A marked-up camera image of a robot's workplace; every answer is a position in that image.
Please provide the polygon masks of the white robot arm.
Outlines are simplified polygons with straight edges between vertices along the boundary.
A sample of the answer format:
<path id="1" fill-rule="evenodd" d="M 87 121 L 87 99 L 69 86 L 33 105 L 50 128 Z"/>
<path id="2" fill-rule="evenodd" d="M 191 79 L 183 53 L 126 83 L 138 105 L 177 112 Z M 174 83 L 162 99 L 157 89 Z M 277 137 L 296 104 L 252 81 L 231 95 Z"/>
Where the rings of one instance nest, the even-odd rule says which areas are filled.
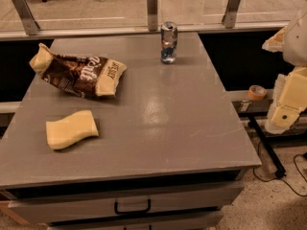
<path id="1" fill-rule="evenodd" d="M 282 134 L 307 108 L 307 5 L 286 27 L 267 39 L 262 48 L 281 52 L 283 59 L 294 67 L 287 76 L 277 76 L 265 122 L 267 132 Z"/>

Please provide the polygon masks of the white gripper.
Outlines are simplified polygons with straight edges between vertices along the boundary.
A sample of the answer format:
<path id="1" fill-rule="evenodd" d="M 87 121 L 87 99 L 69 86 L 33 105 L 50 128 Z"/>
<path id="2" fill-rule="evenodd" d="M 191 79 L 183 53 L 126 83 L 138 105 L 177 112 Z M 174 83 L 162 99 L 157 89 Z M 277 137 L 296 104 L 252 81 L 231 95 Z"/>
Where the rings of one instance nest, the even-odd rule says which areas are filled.
<path id="1" fill-rule="evenodd" d="M 267 39 L 262 49 L 282 52 L 286 28 Z M 307 108 L 307 68 L 296 67 L 287 76 L 279 74 L 272 92 L 265 129 L 271 134 L 282 134 L 295 123 Z"/>

